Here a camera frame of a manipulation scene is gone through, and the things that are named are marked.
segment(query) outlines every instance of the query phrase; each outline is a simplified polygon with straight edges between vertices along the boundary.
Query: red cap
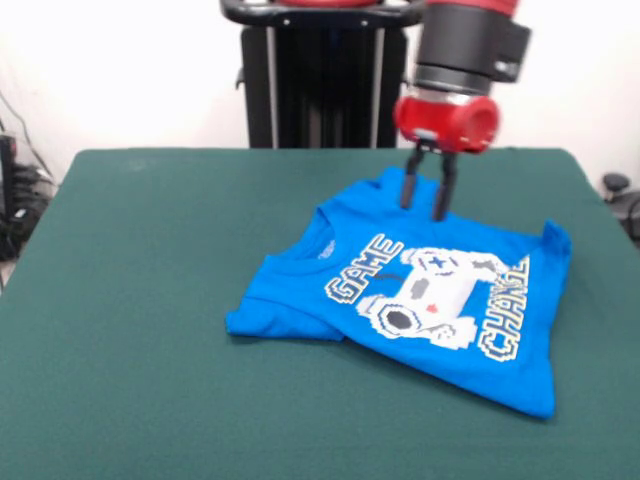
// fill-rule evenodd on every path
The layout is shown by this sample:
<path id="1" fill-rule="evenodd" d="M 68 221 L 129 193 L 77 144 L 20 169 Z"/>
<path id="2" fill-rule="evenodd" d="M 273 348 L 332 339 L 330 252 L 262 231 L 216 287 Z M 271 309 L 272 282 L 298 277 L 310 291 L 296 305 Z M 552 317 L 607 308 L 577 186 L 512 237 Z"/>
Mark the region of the red cap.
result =
<path id="1" fill-rule="evenodd" d="M 484 152 L 500 122 L 498 107 L 488 97 L 474 97 L 466 105 L 404 97 L 396 103 L 394 116 L 404 138 L 415 142 L 416 130 L 427 130 L 436 135 L 438 147 L 448 152 Z"/>
<path id="2" fill-rule="evenodd" d="M 518 0 L 427 0 L 429 5 L 437 3 L 449 3 L 451 5 L 464 5 L 466 7 L 482 8 L 504 13 L 508 17 L 513 17 L 518 6 Z"/>

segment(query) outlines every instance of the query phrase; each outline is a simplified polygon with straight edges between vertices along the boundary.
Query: white wall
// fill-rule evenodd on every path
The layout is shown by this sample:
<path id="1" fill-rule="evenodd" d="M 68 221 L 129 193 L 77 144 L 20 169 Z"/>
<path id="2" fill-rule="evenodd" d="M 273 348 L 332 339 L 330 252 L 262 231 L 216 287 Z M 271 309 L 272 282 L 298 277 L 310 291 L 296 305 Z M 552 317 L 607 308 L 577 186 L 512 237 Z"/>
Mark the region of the white wall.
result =
<path id="1" fill-rule="evenodd" d="M 499 145 L 564 147 L 592 182 L 640 183 L 635 6 L 522 0 L 534 29 L 519 84 L 498 86 Z M 76 152 L 247 145 L 240 27 L 217 0 L 0 0 L 0 88 L 61 177 Z M 417 31 L 410 36 L 415 46 Z M 5 122 L 9 115 L 0 106 Z"/>

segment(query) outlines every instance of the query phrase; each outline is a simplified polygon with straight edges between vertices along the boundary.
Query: green table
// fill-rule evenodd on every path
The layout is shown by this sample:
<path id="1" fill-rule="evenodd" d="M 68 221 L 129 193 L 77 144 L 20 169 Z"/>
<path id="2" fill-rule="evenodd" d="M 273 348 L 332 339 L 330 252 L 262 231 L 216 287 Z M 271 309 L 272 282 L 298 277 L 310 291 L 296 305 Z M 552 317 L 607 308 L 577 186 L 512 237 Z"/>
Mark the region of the green table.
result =
<path id="1" fill-rule="evenodd" d="M 0 302 L 0 479 L 639 478 L 640 261 L 561 151 L 464 158 L 454 201 L 573 238 L 552 420 L 350 342 L 227 336 L 314 205 L 405 158 L 80 154 Z"/>

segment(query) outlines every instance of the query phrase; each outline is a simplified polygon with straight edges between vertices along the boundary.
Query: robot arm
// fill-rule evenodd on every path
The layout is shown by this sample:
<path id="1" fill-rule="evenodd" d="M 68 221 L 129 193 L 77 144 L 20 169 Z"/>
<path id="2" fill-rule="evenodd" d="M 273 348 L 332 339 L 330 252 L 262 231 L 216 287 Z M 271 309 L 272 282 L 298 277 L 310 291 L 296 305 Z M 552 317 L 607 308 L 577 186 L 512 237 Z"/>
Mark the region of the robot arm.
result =
<path id="1" fill-rule="evenodd" d="M 427 0 L 415 78 L 395 121 L 416 143 L 407 163 L 402 206 L 408 208 L 425 150 L 442 155 L 443 179 L 434 220 L 444 218 L 461 152 L 482 153 L 493 142 L 499 111 L 493 82 L 516 82 L 531 31 L 512 22 L 518 0 Z"/>

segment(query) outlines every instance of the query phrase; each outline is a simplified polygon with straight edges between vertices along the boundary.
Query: blue t-shirt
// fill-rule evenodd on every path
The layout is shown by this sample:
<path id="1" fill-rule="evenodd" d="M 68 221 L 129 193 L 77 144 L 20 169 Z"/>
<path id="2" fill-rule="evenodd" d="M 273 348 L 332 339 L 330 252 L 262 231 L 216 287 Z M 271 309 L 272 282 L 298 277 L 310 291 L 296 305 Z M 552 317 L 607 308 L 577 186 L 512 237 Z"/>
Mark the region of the blue t-shirt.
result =
<path id="1" fill-rule="evenodd" d="M 522 235 L 449 213 L 430 221 L 435 182 L 413 207 L 391 168 L 319 206 L 298 244 L 268 256 L 233 335 L 353 341 L 425 373 L 543 418 L 555 400 L 551 325 L 571 242 L 547 222 Z"/>

